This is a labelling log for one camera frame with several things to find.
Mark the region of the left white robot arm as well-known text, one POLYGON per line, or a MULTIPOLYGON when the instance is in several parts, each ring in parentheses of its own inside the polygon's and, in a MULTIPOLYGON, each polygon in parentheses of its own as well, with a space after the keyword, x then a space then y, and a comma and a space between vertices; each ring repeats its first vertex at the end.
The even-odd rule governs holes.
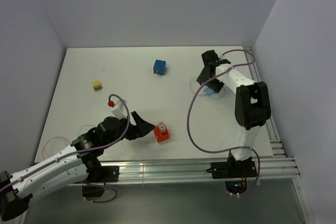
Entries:
POLYGON ((28 209, 31 201, 69 184, 103 180, 98 157, 104 150, 124 138, 144 137, 155 128, 135 111, 131 115, 135 124, 128 117, 107 117, 58 154, 20 172, 1 172, 1 220, 15 219, 28 209))

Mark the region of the light blue plug charger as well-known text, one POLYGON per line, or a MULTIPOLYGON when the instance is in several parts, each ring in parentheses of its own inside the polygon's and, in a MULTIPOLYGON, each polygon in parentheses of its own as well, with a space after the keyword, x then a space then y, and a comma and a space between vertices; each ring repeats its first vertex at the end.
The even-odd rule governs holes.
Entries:
POLYGON ((214 91, 208 87, 206 87, 204 89, 204 93, 207 95, 207 96, 212 96, 214 94, 214 91))

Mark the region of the red cube socket adapter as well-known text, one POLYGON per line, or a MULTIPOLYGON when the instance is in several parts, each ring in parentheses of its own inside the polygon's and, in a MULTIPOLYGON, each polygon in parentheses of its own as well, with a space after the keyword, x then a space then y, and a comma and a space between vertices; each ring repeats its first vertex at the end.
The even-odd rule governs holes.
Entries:
POLYGON ((166 126, 164 128, 161 128, 157 125, 154 128, 153 132, 154 132, 154 136, 156 138, 156 141, 158 143, 161 143, 161 142, 163 142, 165 140, 168 140, 170 138, 170 133, 169 133, 166 126))

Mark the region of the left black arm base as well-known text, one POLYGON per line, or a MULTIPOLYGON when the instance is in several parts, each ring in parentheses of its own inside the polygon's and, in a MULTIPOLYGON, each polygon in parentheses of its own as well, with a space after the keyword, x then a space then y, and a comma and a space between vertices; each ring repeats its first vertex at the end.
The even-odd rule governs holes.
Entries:
POLYGON ((81 193, 85 200, 97 201, 108 190, 110 183, 119 179, 119 166, 102 166, 96 174, 90 173, 82 184, 81 193))

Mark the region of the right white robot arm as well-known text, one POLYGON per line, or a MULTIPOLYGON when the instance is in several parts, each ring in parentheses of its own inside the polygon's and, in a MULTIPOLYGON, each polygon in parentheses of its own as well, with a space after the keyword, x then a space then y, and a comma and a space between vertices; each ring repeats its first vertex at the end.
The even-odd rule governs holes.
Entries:
POLYGON ((214 93, 224 86, 235 95, 234 116, 239 125, 236 144, 239 148, 230 151, 234 160, 227 164, 228 173, 234 177, 245 171, 245 163, 252 155, 257 134, 271 117, 268 87, 265 82, 256 82, 236 68, 244 63, 233 65, 228 59, 220 58, 214 50, 202 54, 204 67, 197 77, 198 84, 214 93))

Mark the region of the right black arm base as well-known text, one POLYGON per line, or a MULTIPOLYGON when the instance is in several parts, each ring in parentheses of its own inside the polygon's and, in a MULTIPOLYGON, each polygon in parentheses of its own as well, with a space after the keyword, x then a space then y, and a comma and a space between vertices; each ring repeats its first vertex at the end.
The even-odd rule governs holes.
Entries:
POLYGON ((225 162, 212 162, 206 170, 212 179, 224 179, 230 196, 239 197, 248 190, 248 178, 258 178, 255 162, 249 158, 244 161, 228 159, 225 162))

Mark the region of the pink plug charger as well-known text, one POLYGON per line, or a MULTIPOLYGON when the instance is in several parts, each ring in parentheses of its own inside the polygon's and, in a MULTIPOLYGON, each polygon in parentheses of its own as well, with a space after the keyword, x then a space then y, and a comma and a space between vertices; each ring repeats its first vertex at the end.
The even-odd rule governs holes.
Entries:
POLYGON ((158 129, 161 134, 165 133, 167 131, 166 125, 163 121, 158 123, 158 129))

